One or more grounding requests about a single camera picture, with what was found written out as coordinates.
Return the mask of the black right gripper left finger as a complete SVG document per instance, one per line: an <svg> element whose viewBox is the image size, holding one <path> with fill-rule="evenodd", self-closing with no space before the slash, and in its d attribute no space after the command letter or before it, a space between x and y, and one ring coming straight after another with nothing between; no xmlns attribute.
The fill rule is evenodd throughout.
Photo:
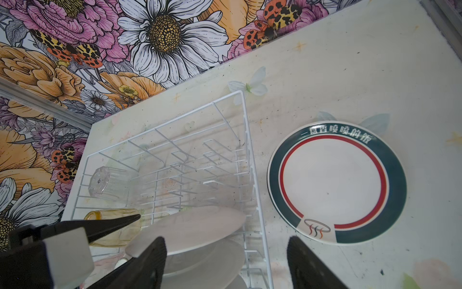
<svg viewBox="0 0 462 289"><path fill-rule="evenodd" d="M131 258L89 289L160 289L167 259L163 237L156 238L137 258Z"/></svg>

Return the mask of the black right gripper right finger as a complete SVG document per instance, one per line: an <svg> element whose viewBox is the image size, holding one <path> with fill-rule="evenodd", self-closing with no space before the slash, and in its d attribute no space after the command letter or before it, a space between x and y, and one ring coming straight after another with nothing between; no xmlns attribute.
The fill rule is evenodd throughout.
<svg viewBox="0 0 462 289"><path fill-rule="evenodd" d="M290 237L286 252L295 289L347 289L299 237Z"/></svg>

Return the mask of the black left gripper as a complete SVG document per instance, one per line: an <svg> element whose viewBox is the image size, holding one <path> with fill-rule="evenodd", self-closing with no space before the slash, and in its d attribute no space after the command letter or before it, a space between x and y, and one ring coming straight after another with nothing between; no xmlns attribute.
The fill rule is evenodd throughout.
<svg viewBox="0 0 462 289"><path fill-rule="evenodd" d="M27 225L8 234L1 253L2 289L77 289L94 270L89 243L116 232L140 214L108 220Z"/></svg>

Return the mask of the green red rimmed plate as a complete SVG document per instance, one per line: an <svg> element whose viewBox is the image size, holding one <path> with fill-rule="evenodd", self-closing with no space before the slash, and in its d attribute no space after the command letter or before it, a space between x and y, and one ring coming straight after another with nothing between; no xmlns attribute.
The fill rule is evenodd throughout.
<svg viewBox="0 0 462 289"><path fill-rule="evenodd" d="M403 166L388 144L366 128L337 120L288 135L270 158L267 187L289 226L335 245L382 235L407 199Z"/></svg>

